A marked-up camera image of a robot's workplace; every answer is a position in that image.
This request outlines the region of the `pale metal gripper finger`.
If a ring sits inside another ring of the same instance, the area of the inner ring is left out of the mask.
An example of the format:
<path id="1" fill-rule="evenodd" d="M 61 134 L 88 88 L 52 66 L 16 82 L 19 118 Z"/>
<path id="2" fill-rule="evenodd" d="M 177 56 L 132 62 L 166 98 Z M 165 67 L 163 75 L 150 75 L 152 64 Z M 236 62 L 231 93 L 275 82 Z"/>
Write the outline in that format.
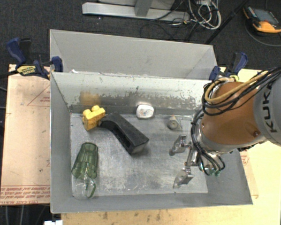
<path id="1" fill-rule="evenodd" d="M 186 135 L 179 135 L 179 137 L 174 141 L 172 148 L 169 150 L 169 155 L 174 156 L 179 153 L 184 153 L 186 149 L 191 150 L 192 144 L 191 142 L 187 143 Z"/>
<path id="2" fill-rule="evenodd" d="M 178 189 L 182 185 L 187 185 L 194 178 L 190 167 L 182 168 L 175 177 L 173 188 Z"/>

